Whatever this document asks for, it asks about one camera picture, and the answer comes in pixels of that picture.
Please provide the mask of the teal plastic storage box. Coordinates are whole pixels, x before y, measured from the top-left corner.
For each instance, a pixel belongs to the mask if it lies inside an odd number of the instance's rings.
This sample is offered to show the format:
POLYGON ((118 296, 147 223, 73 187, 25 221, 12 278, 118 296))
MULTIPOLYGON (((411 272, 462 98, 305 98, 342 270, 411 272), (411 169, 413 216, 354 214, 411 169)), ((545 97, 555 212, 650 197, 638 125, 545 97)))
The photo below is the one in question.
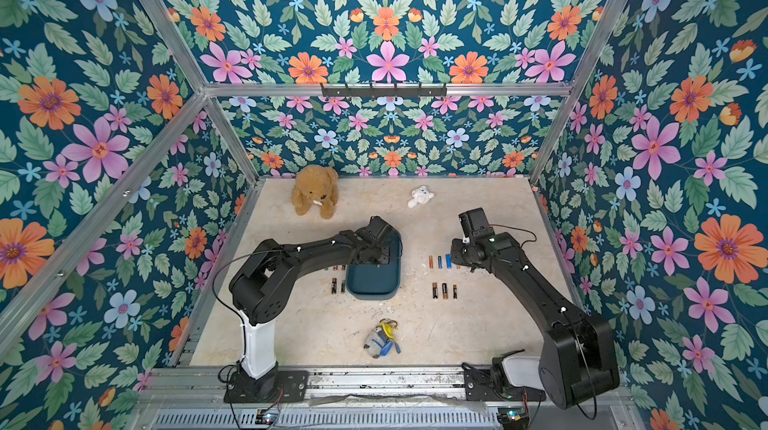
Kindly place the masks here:
POLYGON ((353 264, 346 271, 346 290, 360 300, 388 300, 398 291, 401 282, 402 239, 394 230, 385 240, 384 264, 353 264))

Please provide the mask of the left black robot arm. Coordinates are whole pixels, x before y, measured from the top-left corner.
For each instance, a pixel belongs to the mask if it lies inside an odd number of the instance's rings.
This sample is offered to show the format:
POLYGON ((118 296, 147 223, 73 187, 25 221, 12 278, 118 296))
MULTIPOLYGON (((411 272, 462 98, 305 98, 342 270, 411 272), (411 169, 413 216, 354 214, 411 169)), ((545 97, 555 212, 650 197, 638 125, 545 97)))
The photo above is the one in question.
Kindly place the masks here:
POLYGON ((276 318, 285 310, 296 282, 333 266, 380 269, 401 262, 399 232, 379 216, 357 230, 343 230, 317 241, 279 244, 262 241, 230 280, 233 311, 244 332, 242 371, 254 381, 278 367, 275 354, 276 318))

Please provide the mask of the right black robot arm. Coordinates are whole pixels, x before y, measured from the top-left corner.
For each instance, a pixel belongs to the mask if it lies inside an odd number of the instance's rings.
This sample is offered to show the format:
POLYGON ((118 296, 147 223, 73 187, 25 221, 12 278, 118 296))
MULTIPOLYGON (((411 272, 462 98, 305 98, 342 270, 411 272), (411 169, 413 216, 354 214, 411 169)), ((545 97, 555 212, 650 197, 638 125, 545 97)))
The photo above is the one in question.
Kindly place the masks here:
POLYGON ((608 321, 565 298, 536 269, 521 243, 495 233, 483 209, 466 211, 459 220, 463 236, 452 241, 452 261, 484 269, 501 281, 542 335, 539 356, 516 352, 501 358, 497 366, 504 382, 542 391, 561 409, 616 389, 620 377, 608 321))

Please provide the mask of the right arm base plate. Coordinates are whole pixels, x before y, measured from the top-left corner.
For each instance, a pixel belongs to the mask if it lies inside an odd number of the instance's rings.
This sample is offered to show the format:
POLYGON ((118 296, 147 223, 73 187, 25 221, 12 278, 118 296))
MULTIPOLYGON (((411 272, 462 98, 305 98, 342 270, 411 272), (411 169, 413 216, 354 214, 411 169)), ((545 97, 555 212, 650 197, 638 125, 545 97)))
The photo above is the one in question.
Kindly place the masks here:
POLYGON ((468 401, 511 401, 537 403, 546 399, 546 393, 530 387, 513 386, 505 377, 499 365, 475 366, 461 364, 464 378, 465 397, 468 401))

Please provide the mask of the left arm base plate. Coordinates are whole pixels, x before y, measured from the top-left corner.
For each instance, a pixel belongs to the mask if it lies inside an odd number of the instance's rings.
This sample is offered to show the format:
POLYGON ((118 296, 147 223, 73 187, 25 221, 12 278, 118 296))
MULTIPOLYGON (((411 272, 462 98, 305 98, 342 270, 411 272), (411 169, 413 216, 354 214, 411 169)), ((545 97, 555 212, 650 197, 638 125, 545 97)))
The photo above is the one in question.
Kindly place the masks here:
POLYGON ((259 379, 254 379, 238 368, 226 380, 225 403, 255 404, 296 403, 304 400, 308 388, 307 371, 274 368, 259 379))

